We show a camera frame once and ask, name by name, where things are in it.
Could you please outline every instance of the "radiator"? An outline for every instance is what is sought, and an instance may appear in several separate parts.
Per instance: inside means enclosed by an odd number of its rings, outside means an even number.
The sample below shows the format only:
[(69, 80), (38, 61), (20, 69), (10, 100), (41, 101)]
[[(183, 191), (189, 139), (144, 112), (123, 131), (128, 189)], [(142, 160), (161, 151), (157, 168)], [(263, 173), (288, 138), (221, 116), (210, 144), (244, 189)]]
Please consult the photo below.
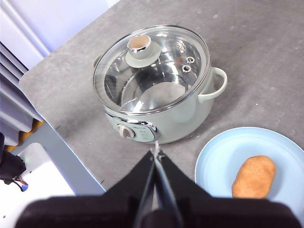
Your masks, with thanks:
[(0, 132), (5, 136), (5, 145), (18, 145), (19, 131), (29, 132), (33, 118), (43, 121), (18, 88), (19, 79), (27, 70), (0, 43)]

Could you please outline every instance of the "table surface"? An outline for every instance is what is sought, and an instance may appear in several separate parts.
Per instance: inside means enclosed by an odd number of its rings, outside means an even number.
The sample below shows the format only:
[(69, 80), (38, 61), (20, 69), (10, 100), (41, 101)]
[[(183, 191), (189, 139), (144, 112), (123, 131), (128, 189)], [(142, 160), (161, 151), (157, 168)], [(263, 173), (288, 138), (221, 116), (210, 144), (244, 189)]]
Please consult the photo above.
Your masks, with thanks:
[(28, 71), (20, 88), (81, 162), (109, 189), (151, 145), (120, 138), (92, 89), (94, 59), (115, 40), (157, 24), (180, 25), (206, 41), (228, 75), (204, 123), (162, 149), (190, 178), (199, 152), (230, 128), (277, 131), (304, 148), (302, 0), (121, 0)]

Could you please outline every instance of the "lid knob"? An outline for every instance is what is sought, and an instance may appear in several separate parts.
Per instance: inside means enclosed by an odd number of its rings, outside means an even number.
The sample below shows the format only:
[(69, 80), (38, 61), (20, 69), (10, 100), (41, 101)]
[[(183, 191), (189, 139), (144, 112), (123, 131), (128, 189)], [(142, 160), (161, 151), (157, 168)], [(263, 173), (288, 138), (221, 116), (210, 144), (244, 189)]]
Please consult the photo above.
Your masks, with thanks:
[(131, 67), (147, 67), (154, 63), (161, 54), (161, 47), (151, 41), (147, 35), (131, 38), (127, 44), (126, 62)]
[(139, 35), (130, 39), (127, 44), (128, 50), (136, 53), (145, 50), (151, 44), (151, 38), (146, 35)]

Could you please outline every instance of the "white wall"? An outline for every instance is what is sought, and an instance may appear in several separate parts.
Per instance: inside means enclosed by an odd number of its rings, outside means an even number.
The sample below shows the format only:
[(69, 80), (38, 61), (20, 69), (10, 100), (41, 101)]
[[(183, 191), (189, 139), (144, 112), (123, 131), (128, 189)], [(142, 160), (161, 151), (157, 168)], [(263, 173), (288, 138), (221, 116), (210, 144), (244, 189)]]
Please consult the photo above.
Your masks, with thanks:
[(1, 0), (1, 42), (28, 68), (118, 0)]

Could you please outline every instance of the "blue plate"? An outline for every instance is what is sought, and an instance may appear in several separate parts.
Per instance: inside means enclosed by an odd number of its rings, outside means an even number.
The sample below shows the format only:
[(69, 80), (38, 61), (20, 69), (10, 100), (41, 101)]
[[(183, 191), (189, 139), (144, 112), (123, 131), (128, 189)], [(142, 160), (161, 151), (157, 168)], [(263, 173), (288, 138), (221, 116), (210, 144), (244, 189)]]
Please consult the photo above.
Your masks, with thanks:
[(288, 205), (304, 227), (304, 151), (279, 133), (239, 127), (218, 134), (199, 154), (195, 182), (214, 197), (232, 197), (239, 168), (256, 155), (266, 155), (276, 165), (267, 199)]

